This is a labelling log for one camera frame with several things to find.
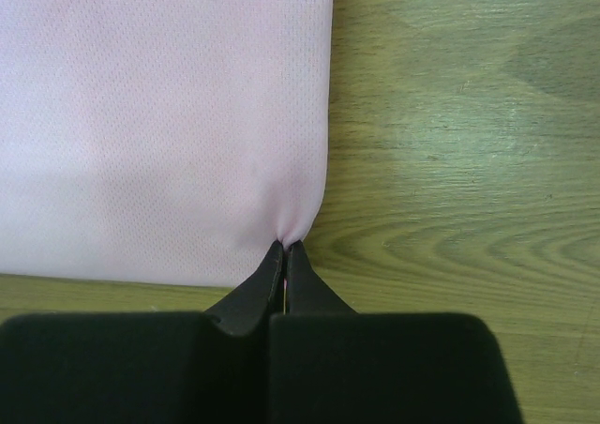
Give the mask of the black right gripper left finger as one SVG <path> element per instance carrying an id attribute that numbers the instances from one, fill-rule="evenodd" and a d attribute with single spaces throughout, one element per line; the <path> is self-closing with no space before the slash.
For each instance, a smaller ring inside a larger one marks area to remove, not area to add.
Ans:
<path id="1" fill-rule="evenodd" d="M 5 423 L 263 423 L 284 250 L 205 311 L 37 313 L 1 326 Z"/>

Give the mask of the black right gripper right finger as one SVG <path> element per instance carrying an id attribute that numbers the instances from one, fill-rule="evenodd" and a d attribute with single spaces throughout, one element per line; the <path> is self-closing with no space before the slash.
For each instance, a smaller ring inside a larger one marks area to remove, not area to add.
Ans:
<path id="1" fill-rule="evenodd" d="M 269 326 L 273 423 L 519 423 L 499 343 L 478 317 L 365 314 L 290 248 Z"/>

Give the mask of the pink t-shirt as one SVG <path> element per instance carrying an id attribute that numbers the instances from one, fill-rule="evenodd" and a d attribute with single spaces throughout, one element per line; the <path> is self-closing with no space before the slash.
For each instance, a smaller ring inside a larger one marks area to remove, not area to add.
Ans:
<path id="1" fill-rule="evenodd" d="M 333 0 L 1 0 L 1 269 L 234 286 L 306 237 Z"/>

